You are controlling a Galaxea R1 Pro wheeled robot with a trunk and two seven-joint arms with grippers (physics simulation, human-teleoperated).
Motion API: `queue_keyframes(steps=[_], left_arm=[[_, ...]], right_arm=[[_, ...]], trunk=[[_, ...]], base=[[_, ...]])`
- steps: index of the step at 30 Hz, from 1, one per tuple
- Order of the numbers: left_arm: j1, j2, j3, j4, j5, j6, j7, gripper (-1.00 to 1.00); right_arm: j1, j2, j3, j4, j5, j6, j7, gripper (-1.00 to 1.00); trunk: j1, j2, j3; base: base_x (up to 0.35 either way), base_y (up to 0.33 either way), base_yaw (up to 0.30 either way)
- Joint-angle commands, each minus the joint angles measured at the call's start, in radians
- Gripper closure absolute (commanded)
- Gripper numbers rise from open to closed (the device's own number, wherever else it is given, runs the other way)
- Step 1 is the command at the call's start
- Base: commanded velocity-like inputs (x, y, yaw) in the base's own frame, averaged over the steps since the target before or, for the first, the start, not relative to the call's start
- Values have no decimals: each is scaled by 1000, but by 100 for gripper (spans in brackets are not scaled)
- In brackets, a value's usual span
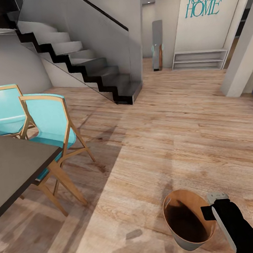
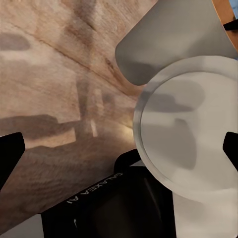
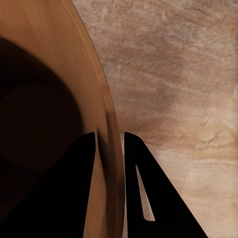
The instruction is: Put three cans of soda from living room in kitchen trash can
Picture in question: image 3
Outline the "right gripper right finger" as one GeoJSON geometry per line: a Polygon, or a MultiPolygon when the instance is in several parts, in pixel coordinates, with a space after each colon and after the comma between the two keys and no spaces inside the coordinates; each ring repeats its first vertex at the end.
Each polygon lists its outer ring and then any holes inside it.
{"type": "Polygon", "coordinates": [[[128,238],[208,238],[143,140],[124,133],[128,238]],[[144,219],[136,165],[155,221],[144,219]]]}

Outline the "trash can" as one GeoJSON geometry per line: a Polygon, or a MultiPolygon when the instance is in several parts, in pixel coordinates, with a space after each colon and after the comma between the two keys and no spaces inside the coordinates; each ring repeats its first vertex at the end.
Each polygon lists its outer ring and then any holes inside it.
{"type": "Polygon", "coordinates": [[[72,0],[0,0],[0,223],[80,136],[96,151],[84,231],[122,238],[125,174],[112,94],[72,0]]]}

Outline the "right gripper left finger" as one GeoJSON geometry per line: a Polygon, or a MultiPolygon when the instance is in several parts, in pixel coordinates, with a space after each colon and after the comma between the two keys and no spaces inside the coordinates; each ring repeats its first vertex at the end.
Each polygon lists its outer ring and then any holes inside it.
{"type": "Polygon", "coordinates": [[[0,223],[0,238],[83,238],[96,151],[78,137],[0,223]]]}

